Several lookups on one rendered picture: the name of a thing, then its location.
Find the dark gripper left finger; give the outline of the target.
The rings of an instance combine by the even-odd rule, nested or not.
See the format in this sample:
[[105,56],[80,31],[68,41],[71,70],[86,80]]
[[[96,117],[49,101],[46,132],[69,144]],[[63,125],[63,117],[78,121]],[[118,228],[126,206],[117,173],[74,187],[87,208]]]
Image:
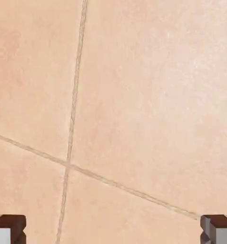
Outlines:
[[27,244],[25,215],[0,214],[0,244]]

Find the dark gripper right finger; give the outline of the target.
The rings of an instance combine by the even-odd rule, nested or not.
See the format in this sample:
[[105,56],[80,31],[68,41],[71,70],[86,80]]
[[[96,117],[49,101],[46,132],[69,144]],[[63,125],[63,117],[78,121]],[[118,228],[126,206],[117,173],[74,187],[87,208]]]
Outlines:
[[200,244],[227,244],[227,215],[202,215],[200,227]]

